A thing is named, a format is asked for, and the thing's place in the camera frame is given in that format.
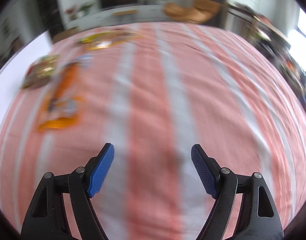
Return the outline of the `orange clear brown snack bag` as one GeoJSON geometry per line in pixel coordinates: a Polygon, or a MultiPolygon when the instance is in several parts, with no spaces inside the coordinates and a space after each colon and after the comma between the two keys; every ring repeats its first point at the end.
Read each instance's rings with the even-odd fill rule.
{"type": "Polygon", "coordinates": [[[38,132],[64,129],[78,122],[85,101],[85,72],[92,60],[91,54],[84,54],[60,67],[38,112],[38,132]]]}

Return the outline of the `red gold mushroom snack bag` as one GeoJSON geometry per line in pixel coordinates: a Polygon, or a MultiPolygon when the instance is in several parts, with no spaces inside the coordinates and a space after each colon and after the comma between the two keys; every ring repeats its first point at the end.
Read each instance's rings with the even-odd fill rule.
{"type": "Polygon", "coordinates": [[[34,61],[23,78],[21,89],[40,88],[51,80],[56,72],[60,55],[45,55],[34,61]]]}

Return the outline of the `yellow snack bag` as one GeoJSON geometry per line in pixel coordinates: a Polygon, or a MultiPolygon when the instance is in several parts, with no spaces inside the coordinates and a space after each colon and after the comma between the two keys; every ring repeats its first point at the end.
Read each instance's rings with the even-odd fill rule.
{"type": "Polygon", "coordinates": [[[143,38],[143,35],[124,28],[117,28],[88,35],[77,41],[77,44],[86,50],[100,50],[117,46],[137,38],[143,38]]]}

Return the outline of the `striped orange tablecloth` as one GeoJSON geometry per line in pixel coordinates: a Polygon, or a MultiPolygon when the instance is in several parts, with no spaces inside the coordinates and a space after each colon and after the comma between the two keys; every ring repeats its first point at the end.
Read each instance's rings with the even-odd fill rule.
{"type": "Polygon", "coordinates": [[[20,229],[46,172],[114,160],[93,207],[109,239],[195,239],[213,205],[194,144],[237,174],[260,172],[287,226],[306,200],[306,114],[243,38],[218,28],[137,23],[140,38],[92,52],[79,120],[37,130],[46,87],[18,92],[0,128],[0,209],[20,229]]]}

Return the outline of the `white cardboard box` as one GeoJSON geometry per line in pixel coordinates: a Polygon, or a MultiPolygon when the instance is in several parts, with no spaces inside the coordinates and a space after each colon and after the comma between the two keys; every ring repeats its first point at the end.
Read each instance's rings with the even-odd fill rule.
{"type": "Polygon", "coordinates": [[[47,55],[52,44],[49,31],[45,31],[12,56],[0,70],[0,89],[19,87],[29,66],[47,55]]]}

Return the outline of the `cluttered side table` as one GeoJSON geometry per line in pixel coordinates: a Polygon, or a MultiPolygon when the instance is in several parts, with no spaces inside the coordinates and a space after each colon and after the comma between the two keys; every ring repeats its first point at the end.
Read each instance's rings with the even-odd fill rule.
{"type": "Polygon", "coordinates": [[[244,38],[278,69],[306,111],[306,71],[291,56],[285,35],[245,5],[227,3],[225,9],[225,29],[244,38]]]}

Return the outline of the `red flower vase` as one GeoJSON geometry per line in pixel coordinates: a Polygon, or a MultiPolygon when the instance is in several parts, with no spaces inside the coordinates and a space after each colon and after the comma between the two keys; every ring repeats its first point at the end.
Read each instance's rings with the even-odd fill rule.
{"type": "Polygon", "coordinates": [[[69,21],[73,21],[73,20],[75,20],[77,18],[76,17],[76,10],[77,10],[77,6],[76,5],[73,5],[73,6],[67,8],[65,10],[65,13],[66,13],[66,15],[69,18],[69,21]]]}

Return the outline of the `green plant left of tv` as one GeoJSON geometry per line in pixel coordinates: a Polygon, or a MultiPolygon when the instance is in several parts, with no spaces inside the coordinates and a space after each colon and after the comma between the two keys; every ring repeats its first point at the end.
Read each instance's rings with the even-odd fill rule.
{"type": "Polygon", "coordinates": [[[94,6],[94,2],[83,3],[78,9],[78,12],[77,12],[78,17],[88,15],[93,6],[94,6]]]}

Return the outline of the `orange lounge chair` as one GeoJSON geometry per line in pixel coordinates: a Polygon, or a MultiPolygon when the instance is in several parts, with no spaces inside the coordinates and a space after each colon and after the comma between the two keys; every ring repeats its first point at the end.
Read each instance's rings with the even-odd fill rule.
{"type": "Polygon", "coordinates": [[[166,16],[176,22],[204,24],[213,19],[221,10],[222,4],[211,0],[193,0],[191,7],[181,7],[168,2],[163,8],[166,16]]]}

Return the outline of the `small wooden bench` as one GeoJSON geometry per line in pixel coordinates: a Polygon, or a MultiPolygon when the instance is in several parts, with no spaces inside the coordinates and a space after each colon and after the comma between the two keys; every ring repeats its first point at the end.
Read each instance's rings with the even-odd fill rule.
{"type": "Polygon", "coordinates": [[[136,14],[138,14],[138,10],[126,10],[126,11],[115,12],[112,14],[112,16],[124,17],[124,16],[130,16],[130,15],[136,15],[136,14]]]}

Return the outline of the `white tv cabinet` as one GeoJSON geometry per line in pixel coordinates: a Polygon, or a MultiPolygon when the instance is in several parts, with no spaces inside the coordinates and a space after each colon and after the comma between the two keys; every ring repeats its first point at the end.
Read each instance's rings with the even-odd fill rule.
{"type": "Polygon", "coordinates": [[[99,12],[90,12],[86,16],[82,16],[73,21],[65,23],[66,29],[77,28],[79,31],[85,31],[97,27],[107,27],[113,25],[122,25],[130,23],[140,22],[165,22],[171,21],[163,12],[162,5],[137,5],[130,7],[122,7],[109,9],[99,12]],[[126,11],[126,10],[138,10],[138,14],[114,17],[112,16],[115,12],[126,11]]]}

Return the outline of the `dark glass display cabinet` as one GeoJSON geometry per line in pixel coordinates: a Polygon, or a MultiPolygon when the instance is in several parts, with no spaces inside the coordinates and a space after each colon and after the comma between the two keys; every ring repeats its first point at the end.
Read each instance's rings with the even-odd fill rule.
{"type": "Polygon", "coordinates": [[[43,26],[51,38],[64,31],[57,0],[37,0],[37,6],[43,26]]]}

